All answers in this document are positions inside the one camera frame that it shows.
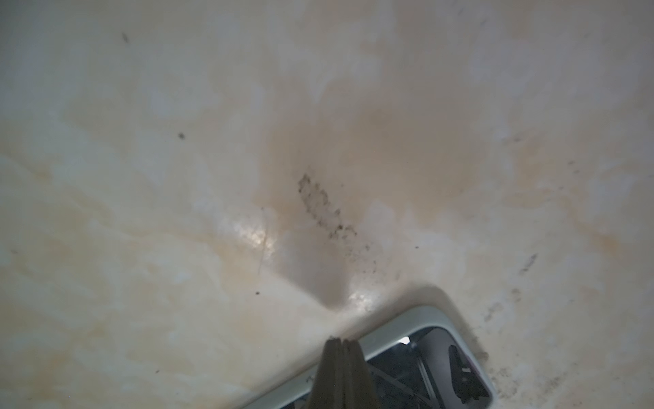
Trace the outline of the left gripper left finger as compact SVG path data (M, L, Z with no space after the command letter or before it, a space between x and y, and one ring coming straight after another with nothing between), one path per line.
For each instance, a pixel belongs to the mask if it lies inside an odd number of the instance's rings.
M308 409L343 408L343 352L340 338L326 341L309 394Z

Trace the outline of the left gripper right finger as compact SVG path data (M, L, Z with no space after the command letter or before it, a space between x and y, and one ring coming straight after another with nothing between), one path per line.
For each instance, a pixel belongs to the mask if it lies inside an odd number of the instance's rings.
M379 409L371 374L364 359L363 350L357 341L345 340L343 404L348 409Z

